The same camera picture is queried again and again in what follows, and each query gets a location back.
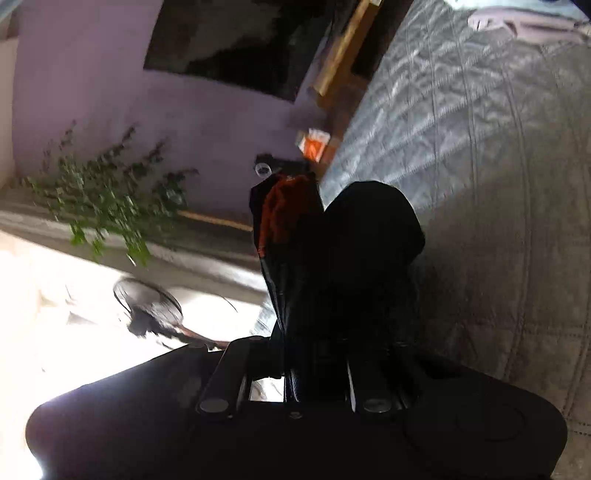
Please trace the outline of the navy jacket with orange stripe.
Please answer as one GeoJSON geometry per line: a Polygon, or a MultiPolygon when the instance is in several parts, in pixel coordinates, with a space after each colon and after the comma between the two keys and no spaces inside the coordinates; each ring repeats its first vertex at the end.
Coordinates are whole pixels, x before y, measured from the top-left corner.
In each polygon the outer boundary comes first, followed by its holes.
{"type": "Polygon", "coordinates": [[[311,174],[276,174],[252,188],[249,209],[287,399],[387,396],[413,334],[412,265],[426,244],[406,196],[356,181],[324,203],[311,174]]]}

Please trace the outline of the pile of folded clothes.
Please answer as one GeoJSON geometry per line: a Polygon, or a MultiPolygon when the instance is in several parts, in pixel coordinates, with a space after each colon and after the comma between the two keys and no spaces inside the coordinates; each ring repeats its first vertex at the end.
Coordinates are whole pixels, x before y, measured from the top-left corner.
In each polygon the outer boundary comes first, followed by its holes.
{"type": "Polygon", "coordinates": [[[536,45],[590,45],[590,15],[575,1],[449,0],[447,4],[471,11],[467,23],[476,32],[504,30],[516,40],[536,45]]]}

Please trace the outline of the black cylindrical speaker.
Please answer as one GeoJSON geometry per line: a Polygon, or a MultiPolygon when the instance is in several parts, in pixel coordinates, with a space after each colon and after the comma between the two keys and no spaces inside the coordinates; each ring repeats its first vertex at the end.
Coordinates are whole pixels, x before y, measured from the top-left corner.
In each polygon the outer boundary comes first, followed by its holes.
{"type": "Polygon", "coordinates": [[[294,172],[301,169],[303,163],[296,160],[288,160],[274,157],[269,153],[263,153],[256,156],[253,170],[256,176],[262,179],[270,177],[271,174],[280,172],[294,172]]]}

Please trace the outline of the orange white small box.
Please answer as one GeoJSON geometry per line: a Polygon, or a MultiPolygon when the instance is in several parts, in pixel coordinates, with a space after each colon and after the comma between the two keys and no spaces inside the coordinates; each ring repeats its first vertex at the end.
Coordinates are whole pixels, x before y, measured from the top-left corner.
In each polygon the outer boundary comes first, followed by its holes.
{"type": "Polygon", "coordinates": [[[295,145],[305,159],[318,163],[322,160],[331,138],[328,132],[310,128],[307,131],[297,132],[295,145]]]}

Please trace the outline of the black standing fan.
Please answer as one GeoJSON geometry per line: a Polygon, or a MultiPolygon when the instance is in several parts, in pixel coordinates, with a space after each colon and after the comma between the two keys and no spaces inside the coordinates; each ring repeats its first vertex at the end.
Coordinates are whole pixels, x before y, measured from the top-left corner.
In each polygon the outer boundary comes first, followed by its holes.
{"type": "Polygon", "coordinates": [[[185,327],[180,303],[155,284],[123,277],[113,286],[113,295],[126,311],[127,330],[135,337],[153,334],[184,344],[205,346],[208,350],[224,350],[229,345],[228,341],[212,340],[185,327]]]}

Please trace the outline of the green potted plant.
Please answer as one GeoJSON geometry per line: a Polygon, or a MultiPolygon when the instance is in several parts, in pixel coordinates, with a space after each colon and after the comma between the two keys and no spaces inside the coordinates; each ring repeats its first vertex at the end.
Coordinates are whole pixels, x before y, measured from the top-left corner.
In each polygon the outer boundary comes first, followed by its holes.
{"type": "Polygon", "coordinates": [[[55,221],[69,226],[72,245],[98,258],[115,237],[132,264],[146,265],[148,243],[187,207],[186,181],[198,170],[165,170],[165,140],[133,154],[134,126],[98,153],[80,156],[75,130],[71,122],[58,140],[49,141],[39,173],[20,178],[19,185],[55,221]]]}

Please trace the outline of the wooden tv shelf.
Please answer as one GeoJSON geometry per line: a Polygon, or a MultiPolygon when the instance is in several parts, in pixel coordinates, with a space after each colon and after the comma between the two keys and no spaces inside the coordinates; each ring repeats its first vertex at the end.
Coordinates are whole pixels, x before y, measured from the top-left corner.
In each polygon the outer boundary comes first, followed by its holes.
{"type": "Polygon", "coordinates": [[[349,16],[335,22],[320,73],[311,84],[318,107],[331,109],[346,87],[367,88],[411,5],[405,0],[349,5],[349,16]]]}

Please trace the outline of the black flat screen television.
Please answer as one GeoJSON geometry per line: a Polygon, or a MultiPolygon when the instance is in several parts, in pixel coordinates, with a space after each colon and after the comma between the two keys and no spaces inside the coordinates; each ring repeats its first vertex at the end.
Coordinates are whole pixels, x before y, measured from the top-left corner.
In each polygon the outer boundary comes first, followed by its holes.
{"type": "Polygon", "coordinates": [[[165,1],[144,68],[293,103],[338,13],[337,1],[165,1]]]}

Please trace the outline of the grey quilted bedspread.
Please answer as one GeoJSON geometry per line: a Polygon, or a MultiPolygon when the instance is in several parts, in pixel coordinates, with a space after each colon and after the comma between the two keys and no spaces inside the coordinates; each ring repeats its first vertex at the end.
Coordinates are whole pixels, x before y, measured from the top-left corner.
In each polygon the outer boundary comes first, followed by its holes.
{"type": "Polygon", "coordinates": [[[590,475],[590,45],[408,11],[332,166],[401,190],[426,244],[387,396],[287,399],[288,479],[590,475]]]}

